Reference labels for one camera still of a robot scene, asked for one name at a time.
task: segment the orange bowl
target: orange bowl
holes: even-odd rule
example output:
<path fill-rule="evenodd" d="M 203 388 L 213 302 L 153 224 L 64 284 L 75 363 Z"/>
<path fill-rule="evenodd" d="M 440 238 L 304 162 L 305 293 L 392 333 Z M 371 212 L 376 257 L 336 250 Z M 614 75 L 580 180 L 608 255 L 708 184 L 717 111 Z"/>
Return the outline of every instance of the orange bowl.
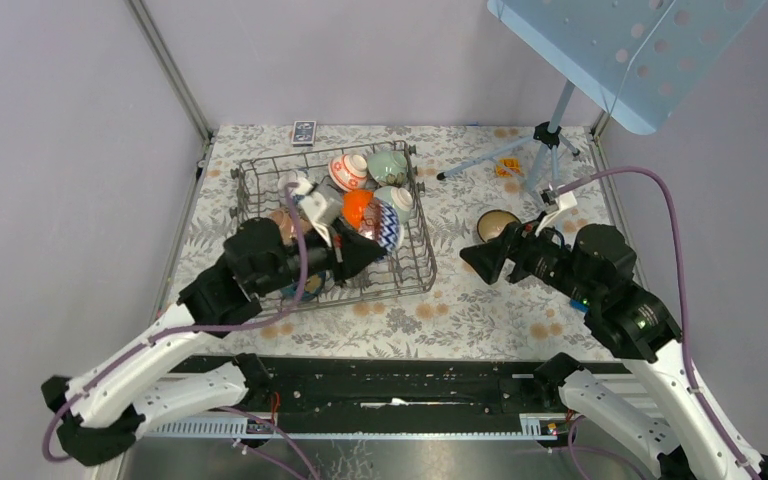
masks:
<path fill-rule="evenodd" d="M 352 190 L 343 195 L 343 218 L 355 230 L 360 228 L 363 221 L 363 211 L 369 205 L 372 196 L 373 193 L 369 190 Z"/>

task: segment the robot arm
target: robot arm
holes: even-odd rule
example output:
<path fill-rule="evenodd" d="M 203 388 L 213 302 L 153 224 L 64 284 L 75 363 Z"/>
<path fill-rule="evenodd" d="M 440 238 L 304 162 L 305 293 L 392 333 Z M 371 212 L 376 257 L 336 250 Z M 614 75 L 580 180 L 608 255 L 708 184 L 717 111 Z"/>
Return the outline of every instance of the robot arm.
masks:
<path fill-rule="evenodd" d="M 550 390 L 554 389 L 569 408 L 585 414 L 620 440 L 656 476 L 750 478 L 689 387 L 681 329 L 660 299 L 632 280 L 637 255 L 622 234 L 612 226 L 587 225 L 567 249 L 554 242 L 553 232 L 543 229 L 544 218 L 545 214 L 526 224 L 510 223 L 492 241 L 461 250 L 461 258 L 488 284 L 498 280 L 502 266 L 510 259 L 515 265 L 509 282 L 533 275 L 587 306 L 585 325 L 646 388 L 669 428 L 654 425 L 611 395 L 589 372 L 580 371 L 572 359 L 565 368 L 547 366 Z M 768 457 L 743 439 L 701 379 L 700 389 L 749 464 L 761 472 L 761 478 L 768 479 Z"/>
<path fill-rule="evenodd" d="M 330 270 L 336 282 L 360 273 L 386 254 L 339 222 L 339 241 L 305 237 L 309 275 Z M 185 358 L 261 313 L 258 295 L 298 280 L 298 245 L 285 246 L 268 219 L 244 222 L 224 243 L 216 264 L 184 288 L 175 305 L 148 329 L 83 375 L 54 376 L 42 385 L 46 404 L 58 412 L 73 401 L 57 429 L 63 450 L 92 466 L 124 453 L 158 425 L 198 412 L 244 402 L 263 391 L 268 374 L 254 356 L 241 355 L 202 375 L 156 383 Z"/>

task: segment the floral tablecloth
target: floral tablecloth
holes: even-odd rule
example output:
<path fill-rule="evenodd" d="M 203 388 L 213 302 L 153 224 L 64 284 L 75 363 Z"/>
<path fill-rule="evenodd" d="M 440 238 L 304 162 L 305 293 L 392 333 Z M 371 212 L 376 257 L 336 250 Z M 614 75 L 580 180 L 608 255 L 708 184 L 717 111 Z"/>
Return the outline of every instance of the floral tablecloth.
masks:
<path fill-rule="evenodd" d="M 234 232 L 229 208 L 236 204 L 230 171 L 240 160 L 298 152 L 289 144 L 290 126 L 220 128 L 195 211 L 170 285 L 170 300 L 213 265 L 222 242 Z M 437 258 L 437 280 L 430 292 L 381 302 L 357 303 L 290 314 L 280 323 L 253 332 L 232 333 L 205 354 L 256 352 L 260 355 L 399 357 L 435 359 L 545 360 L 565 351 L 579 360 L 608 360 L 610 354 L 588 333 L 581 312 L 563 295 L 533 278 L 509 285 L 484 284 L 458 256 L 476 243 L 475 223 L 501 208 L 521 219 L 537 215 L 519 182 L 497 177 L 493 164 L 472 167 L 441 182 L 436 179 L 459 162 L 499 148 L 531 128 L 320 126 L 311 150 L 406 140 L 415 144 L 417 181 L 424 182 L 422 204 Z M 561 161 L 564 181 L 595 168 L 583 128 L 564 133 L 582 155 Z M 529 144 L 514 152 L 529 168 L 537 152 Z M 557 225 L 572 241 L 588 223 L 609 223 L 604 195 L 594 182 L 576 191 L 578 206 Z"/>

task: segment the blue patterned bowl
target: blue patterned bowl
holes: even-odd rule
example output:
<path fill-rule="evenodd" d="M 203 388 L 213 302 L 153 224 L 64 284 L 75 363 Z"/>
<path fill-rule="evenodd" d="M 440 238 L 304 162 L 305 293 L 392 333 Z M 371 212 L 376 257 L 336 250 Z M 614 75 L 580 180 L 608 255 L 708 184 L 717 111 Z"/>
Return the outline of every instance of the blue patterned bowl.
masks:
<path fill-rule="evenodd" d="M 398 250 L 405 236 L 396 209 L 378 198 L 373 198 L 364 209 L 363 220 L 358 232 L 364 237 L 378 242 L 387 250 L 388 255 Z"/>

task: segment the white wall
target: white wall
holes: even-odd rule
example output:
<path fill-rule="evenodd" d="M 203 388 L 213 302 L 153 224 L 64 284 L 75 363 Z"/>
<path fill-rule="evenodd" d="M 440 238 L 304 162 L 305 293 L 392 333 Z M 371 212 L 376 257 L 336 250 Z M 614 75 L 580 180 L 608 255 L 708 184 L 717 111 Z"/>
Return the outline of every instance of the white wall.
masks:
<path fill-rule="evenodd" d="M 691 341 L 738 427 L 768 453 L 768 2 L 656 134 L 612 125 L 611 165 L 672 188 L 687 259 Z M 646 277 L 677 307 L 666 209 L 654 184 L 618 177 Z"/>
<path fill-rule="evenodd" d="M 146 3 L 214 126 L 537 125 L 564 84 L 486 0 Z M 598 114 L 576 92 L 564 124 Z"/>
<path fill-rule="evenodd" d="M 148 324 L 199 143 L 125 2 L 0 1 L 0 480 L 81 475 L 39 386 Z"/>

